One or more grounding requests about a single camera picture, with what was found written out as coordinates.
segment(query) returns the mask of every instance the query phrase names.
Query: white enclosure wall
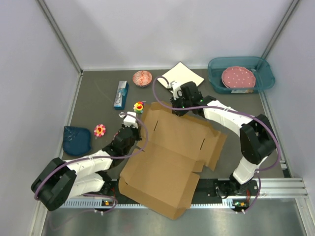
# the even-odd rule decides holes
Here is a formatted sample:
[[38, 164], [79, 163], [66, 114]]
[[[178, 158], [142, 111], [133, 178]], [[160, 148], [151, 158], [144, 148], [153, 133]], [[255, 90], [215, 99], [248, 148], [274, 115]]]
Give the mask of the white enclosure wall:
[[34, 0], [0, 7], [0, 234], [28, 234], [31, 184], [57, 155], [78, 74]]
[[45, 0], [84, 69], [260, 56], [289, 0]]
[[315, 1], [301, 1], [268, 61], [277, 79], [267, 92], [287, 159], [315, 206]]

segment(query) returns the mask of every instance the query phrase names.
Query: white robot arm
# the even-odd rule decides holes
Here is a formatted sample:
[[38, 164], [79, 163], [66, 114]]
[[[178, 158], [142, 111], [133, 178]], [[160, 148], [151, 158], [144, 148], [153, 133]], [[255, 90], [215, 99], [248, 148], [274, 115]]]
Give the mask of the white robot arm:
[[[227, 110], [235, 110], [221, 104], [211, 96], [203, 97], [194, 82], [187, 82], [182, 85], [177, 82], [171, 82], [168, 89], [173, 91], [171, 103], [174, 108], [218, 107], [219, 109], [194, 109], [192, 112], [205, 119], [218, 122], [240, 137], [243, 157], [230, 177], [231, 181], [236, 182], [236, 188], [241, 188], [242, 185], [248, 183], [253, 178], [259, 166], [276, 149], [275, 143], [269, 133], [259, 123], [249, 117], [226, 112]], [[187, 112], [188, 110], [173, 111], [178, 116], [183, 116]], [[266, 116], [259, 115], [256, 118], [272, 131], [272, 127]]]
[[[76, 159], [76, 162], [68, 164], [51, 177], [40, 189], [38, 198], [48, 210], [59, 208], [67, 199], [89, 192], [98, 192], [106, 187], [106, 182], [111, 180], [107, 171], [117, 166], [123, 159], [97, 158], [96, 156], [125, 156], [129, 153], [135, 141], [141, 139], [140, 125], [136, 119], [126, 116], [122, 128], [115, 135], [113, 141], [102, 150], [94, 154]], [[53, 159], [31, 186], [35, 193], [42, 181], [58, 166], [65, 162], [60, 158]]]

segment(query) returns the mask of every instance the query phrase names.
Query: gray tabletop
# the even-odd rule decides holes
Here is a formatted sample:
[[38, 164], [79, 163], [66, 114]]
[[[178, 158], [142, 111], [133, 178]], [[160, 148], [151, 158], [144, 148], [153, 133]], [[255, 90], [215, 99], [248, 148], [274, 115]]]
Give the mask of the gray tabletop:
[[[150, 72], [153, 77], [156, 77], [164, 74], [166, 71], [167, 70], [151, 70]], [[196, 69], [193, 71], [205, 78], [205, 81], [198, 87], [203, 96], [213, 96], [226, 106], [255, 116], [264, 113], [258, 94], [218, 94], [214, 92], [207, 79], [206, 69]], [[122, 119], [118, 116], [120, 111], [116, 111], [113, 108], [118, 81], [127, 80], [129, 82], [125, 111], [132, 111], [133, 105], [137, 101], [146, 101], [147, 103], [155, 101], [152, 94], [152, 85], [147, 88], [138, 88], [132, 82], [132, 76], [135, 72], [134, 70], [84, 72], [71, 125], [87, 128], [92, 133], [96, 125], [100, 123], [106, 125], [106, 134], [103, 137], [95, 139], [93, 135], [92, 150], [90, 153], [94, 153], [109, 144], [115, 133], [121, 127]], [[156, 91], [161, 100], [169, 102], [171, 93], [161, 84], [157, 83]], [[228, 134], [228, 137], [215, 171], [204, 167], [200, 176], [201, 178], [226, 178], [236, 169], [242, 158], [240, 139], [232, 131], [215, 122], [210, 122], [215, 129]], [[64, 154], [63, 159], [73, 159], [73, 157]], [[274, 152], [261, 167], [268, 167], [273, 164], [275, 160], [276, 154]], [[118, 178], [126, 162], [127, 160], [124, 160], [119, 166], [110, 170], [108, 174], [112, 178]], [[269, 171], [261, 173], [260, 176], [264, 178], [284, 177], [280, 164]]]

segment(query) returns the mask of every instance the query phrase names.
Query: pink plate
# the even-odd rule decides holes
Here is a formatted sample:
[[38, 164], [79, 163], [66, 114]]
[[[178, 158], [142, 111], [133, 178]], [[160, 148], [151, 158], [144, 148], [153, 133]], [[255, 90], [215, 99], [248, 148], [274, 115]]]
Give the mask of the pink plate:
[[256, 78], [245, 67], [232, 66], [223, 71], [222, 82], [227, 88], [253, 88]]

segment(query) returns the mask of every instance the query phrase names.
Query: toy flower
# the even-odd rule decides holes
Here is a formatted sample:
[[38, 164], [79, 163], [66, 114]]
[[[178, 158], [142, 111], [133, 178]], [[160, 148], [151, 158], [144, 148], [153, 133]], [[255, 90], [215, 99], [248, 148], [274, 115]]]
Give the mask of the toy flower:
[[136, 102], [136, 104], [133, 106], [133, 111], [136, 113], [143, 113], [143, 102]]
[[105, 125], [99, 124], [94, 129], [94, 135], [97, 137], [102, 137], [106, 132]]

